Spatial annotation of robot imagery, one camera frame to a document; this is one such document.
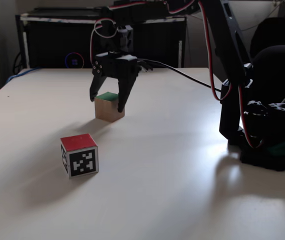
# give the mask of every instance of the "blue cable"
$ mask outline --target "blue cable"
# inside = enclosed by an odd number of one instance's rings
[[[28,74],[28,73],[30,73],[30,72],[32,72],[32,71],[35,71],[35,70],[38,70],[38,69],[41,69],[41,67],[36,67],[36,68],[30,69],[30,70],[28,70],[28,71],[24,71],[23,73],[10,76],[10,77],[7,79],[7,81],[6,81],[6,84],[9,83],[9,82],[10,82],[12,79],[14,79],[14,78],[21,77],[21,76],[23,76],[23,75],[25,75],[25,74]]]

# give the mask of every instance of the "desk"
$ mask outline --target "desk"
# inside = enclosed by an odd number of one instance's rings
[[[184,71],[209,82],[206,68]],[[210,89],[141,73],[110,124],[94,117],[91,81],[89,69],[41,69],[0,90],[0,240],[285,239],[285,172],[227,149]],[[60,138],[84,133],[100,172],[69,180]]]

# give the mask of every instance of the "robotic arm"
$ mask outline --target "robotic arm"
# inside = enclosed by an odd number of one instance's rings
[[[259,101],[249,101],[249,94],[246,93],[255,80],[253,63],[243,44],[242,32],[228,0],[120,0],[113,6],[98,10],[101,19],[96,21],[92,36],[96,33],[101,37],[101,45],[106,52],[93,54],[94,48],[92,45],[90,47],[94,75],[90,87],[91,101],[94,101],[107,77],[118,79],[118,111],[122,112],[140,70],[150,68],[149,64],[155,63],[130,55],[133,51],[133,29],[130,25],[201,11],[211,89],[214,97],[222,104],[220,133],[230,144],[240,146],[242,162],[276,170],[285,169],[284,162],[275,164],[269,161],[273,156],[266,154],[268,147],[285,141],[285,130],[277,134],[273,132],[280,121],[285,126],[285,105],[271,103],[264,106]],[[227,75],[227,80],[222,85],[221,99],[214,86],[208,24],[216,45],[215,54],[220,58]],[[261,156],[268,161],[257,161]]]

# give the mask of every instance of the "table surface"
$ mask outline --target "table surface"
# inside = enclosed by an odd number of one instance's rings
[[[184,72],[209,82],[206,68]],[[0,90],[0,240],[285,239],[285,172],[239,162],[210,89],[140,73],[125,117],[108,123],[91,81],[90,69],[41,69]],[[100,172],[69,180],[60,138],[84,133]]]

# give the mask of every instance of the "wooden cube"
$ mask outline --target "wooden cube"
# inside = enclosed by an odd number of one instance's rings
[[[106,92],[95,97],[94,108],[96,119],[101,119],[107,122],[114,122],[125,116],[125,109],[118,112],[118,94]]]
[[[62,163],[70,179],[98,173],[98,146],[89,134],[63,137],[60,141]]]

